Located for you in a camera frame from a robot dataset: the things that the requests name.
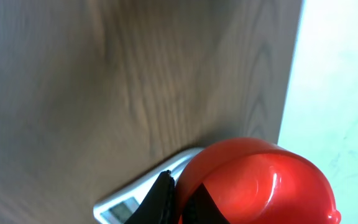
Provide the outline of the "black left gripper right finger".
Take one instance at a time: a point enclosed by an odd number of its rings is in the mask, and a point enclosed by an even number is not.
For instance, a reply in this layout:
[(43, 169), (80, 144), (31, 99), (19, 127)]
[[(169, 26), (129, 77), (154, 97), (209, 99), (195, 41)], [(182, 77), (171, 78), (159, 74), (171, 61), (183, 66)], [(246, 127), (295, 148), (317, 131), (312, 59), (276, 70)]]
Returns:
[(181, 217), (182, 224), (229, 224), (203, 184), (187, 201)]

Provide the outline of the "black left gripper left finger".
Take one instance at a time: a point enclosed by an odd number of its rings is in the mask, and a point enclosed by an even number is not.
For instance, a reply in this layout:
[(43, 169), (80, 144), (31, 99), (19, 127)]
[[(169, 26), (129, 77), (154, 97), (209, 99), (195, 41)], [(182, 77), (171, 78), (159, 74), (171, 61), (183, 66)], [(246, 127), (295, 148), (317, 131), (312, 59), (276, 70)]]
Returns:
[(125, 224), (170, 224), (175, 208), (175, 181), (171, 171), (159, 174), (139, 208)]

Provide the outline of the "red plastic measuring scoop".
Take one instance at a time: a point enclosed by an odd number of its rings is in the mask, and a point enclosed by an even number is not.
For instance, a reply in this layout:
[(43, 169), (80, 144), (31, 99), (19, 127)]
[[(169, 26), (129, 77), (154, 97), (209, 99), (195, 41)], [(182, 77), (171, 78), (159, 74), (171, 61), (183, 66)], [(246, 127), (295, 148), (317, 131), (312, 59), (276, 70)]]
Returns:
[(175, 187), (176, 223), (200, 186), (229, 223), (339, 224), (333, 190), (309, 160), (256, 138), (234, 138), (199, 152)]

